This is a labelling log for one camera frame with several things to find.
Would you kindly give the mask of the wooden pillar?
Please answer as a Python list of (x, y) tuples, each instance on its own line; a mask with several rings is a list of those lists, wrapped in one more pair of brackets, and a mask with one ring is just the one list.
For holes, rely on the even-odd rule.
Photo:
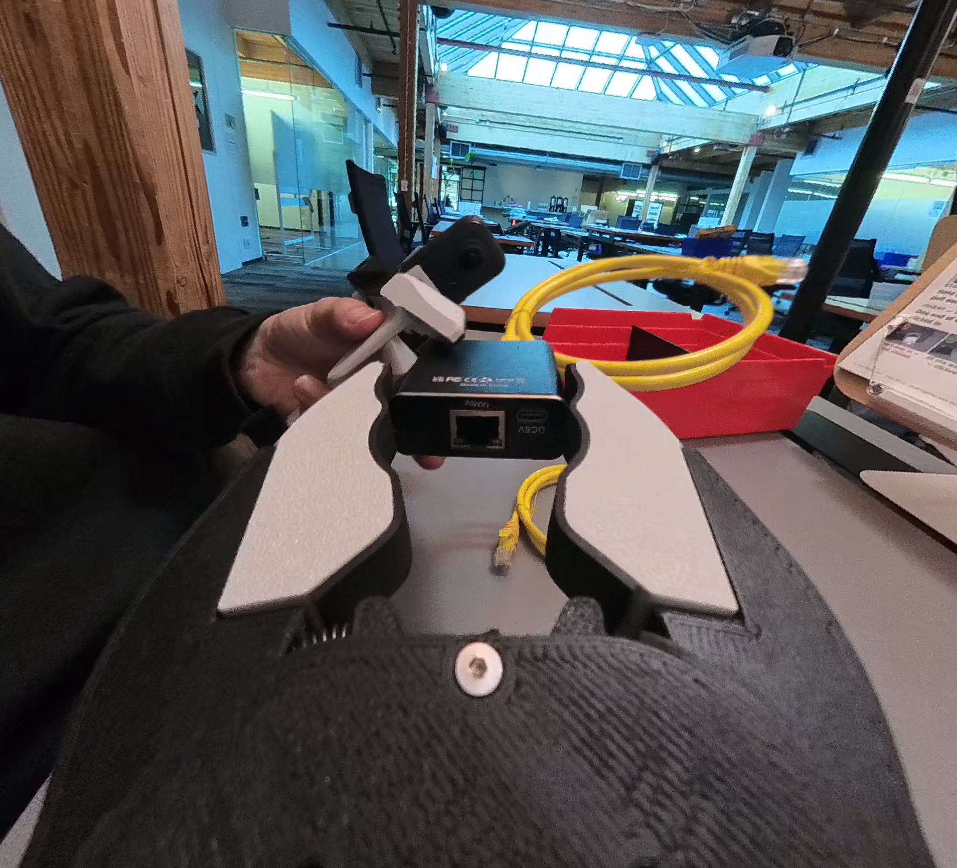
[(177, 0), (1, 0), (2, 87), (49, 249), (155, 315), (225, 302)]

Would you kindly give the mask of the framed wall picture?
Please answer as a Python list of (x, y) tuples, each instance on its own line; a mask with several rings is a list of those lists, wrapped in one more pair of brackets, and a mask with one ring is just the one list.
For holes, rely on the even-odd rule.
[(214, 153), (214, 139), (210, 122), (209, 89), (201, 57), (191, 49), (185, 50), (188, 81), (200, 146), (205, 153)]

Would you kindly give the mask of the person's black jacket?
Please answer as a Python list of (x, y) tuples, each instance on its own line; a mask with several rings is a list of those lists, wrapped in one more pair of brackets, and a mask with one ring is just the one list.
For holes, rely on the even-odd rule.
[(263, 866), (282, 644), (301, 604), (216, 615), (282, 436), (233, 481), (100, 431), (2, 415), (2, 826), (22, 866)]

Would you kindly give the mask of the person's left hand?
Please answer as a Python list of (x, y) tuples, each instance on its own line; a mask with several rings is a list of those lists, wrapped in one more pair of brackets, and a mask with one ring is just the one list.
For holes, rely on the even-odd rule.
[(330, 370), (384, 320), (381, 311), (352, 298), (324, 298), (274, 314), (238, 352), (234, 382), (257, 406), (289, 418), (328, 393)]

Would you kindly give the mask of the red plastic bin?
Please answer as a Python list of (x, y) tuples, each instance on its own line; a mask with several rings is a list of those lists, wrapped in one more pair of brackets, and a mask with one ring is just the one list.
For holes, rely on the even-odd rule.
[[(544, 340), (555, 352), (577, 358), (648, 360), (709, 348), (740, 329), (714, 315), (559, 308)], [(789, 431), (835, 363), (830, 352), (766, 333), (734, 368), (711, 380), (636, 396), (682, 440)]]

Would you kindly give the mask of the black office chair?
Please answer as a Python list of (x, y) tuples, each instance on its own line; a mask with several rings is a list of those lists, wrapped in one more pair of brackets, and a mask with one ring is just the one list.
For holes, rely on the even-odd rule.
[(867, 299), (879, 280), (878, 240), (854, 239), (829, 291), (831, 298)]
[(405, 259), (389, 205), (385, 177), (359, 167), (352, 159), (345, 162), (349, 183), (349, 203), (357, 217), (366, 251), (391, 268)]

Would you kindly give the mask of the wooden clipboard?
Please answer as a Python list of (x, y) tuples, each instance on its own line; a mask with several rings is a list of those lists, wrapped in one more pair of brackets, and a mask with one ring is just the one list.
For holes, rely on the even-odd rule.
[(850, 352), (858, 348), (870, 335), (870, 329), (877, 328), (881, 324), (888, 323), (891, 318), (902, 311), (907, 304), (914, 300), (921, 291), (923, 291), (933, 279), (955, 266), (956, 282), (956, 245), (955, 245), (955, 220), (954, 216), (948, 216), (939, 221), (934, 228), (927, 252), (925, 254), (922, 271), (918, 278), (904, 290), (868, 324), (839, 354), (835, 370), (834, 381), (837, 388), (850, 400), (862, 407), (879, 413), (879, 415), (892, 420), (910, 431), (923, 436), (931, 441), (935, 446), (944, 447), (951, 451), (955, 450), (956, 445), (956, 423), (955, 435), (944, 433), (938, 427), (930, 425), (923, 420), (912, 418), (908, 413), (902, 412), (894, 407), (879, 403), (872, 403), (864, 397), (863, 383), (861, 380), (848, 374), (840, 374), (837, 371), (838, 363), (844, 359)]

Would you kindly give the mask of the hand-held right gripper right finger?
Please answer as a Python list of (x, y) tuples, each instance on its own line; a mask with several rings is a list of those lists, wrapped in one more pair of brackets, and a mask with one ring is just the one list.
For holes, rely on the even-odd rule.
[(604, 618), (740, 613), (682, 443), (610, 376), (566, 371), (573, 447), (555, 483), (545, 566)]

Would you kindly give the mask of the ceiling projector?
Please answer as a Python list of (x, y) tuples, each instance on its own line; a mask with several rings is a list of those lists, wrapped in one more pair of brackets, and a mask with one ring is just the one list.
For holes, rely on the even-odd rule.
[(765, 18), (741, 28), (741, 33), (721, 52), (716, 72), (740, 81), (757, 83), (788, 65), (796, 51), (796, 38), (784, 22)]

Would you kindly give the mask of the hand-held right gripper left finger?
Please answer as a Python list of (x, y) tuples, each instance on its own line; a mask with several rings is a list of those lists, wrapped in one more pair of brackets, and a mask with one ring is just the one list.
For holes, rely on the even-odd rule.
[(312, 607), (352, 619), (392, 596), (412, 567), (386, 390), (373, 361), (284, 432), (217, 604), (236, 617)]

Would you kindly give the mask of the skylight window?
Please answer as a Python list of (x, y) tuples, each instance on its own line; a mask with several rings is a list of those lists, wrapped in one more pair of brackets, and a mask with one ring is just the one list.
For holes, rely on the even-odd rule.
[(701, 109), (810, 68), (754, 60), (734, 72), (724, 51), (706, 44), (459, 9), (437, 19), (436, 32), (444, 73)]

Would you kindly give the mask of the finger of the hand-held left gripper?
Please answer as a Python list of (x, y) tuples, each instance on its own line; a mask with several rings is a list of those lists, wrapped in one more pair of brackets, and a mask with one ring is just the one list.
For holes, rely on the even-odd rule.
[(381, 287), (380, 296), (404, 320), (400, 330), (412, 330), (450, 345), (464, 338), (464, 308), (444, 296), (422, 269), (395, 274)]

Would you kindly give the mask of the black metal pole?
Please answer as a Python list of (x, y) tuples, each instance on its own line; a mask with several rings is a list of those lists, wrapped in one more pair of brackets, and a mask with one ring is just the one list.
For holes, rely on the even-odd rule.
[(779, 335), (807, 342), (953, 28), (956, 0), (921, 0)]

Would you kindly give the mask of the black ethernet adapter box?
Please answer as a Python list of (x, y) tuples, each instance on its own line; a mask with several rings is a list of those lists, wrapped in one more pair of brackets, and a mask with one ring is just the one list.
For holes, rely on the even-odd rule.
[(552, 460), (582, 440), (553, 350), (540, 341), (424, 346), (389, 417), (402, 455)]

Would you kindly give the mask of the printed paper sheet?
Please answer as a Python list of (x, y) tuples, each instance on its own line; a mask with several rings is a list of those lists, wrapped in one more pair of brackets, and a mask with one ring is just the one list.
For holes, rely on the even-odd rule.
[(955, 435), (955, 266), (936, 276), (888, 323), (870, 329), (837, 371), (861, 380), (868, 401)]

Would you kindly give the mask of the person's left forearm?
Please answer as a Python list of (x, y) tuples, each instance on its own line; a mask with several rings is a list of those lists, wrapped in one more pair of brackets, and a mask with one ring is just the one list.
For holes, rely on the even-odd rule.
[(56, 279), (1, 228), (4, 416), (171, 449), (274, 443), (285, 420), (237, 377), (264, 321), (230, 307), (151, 316), (100, 279)]

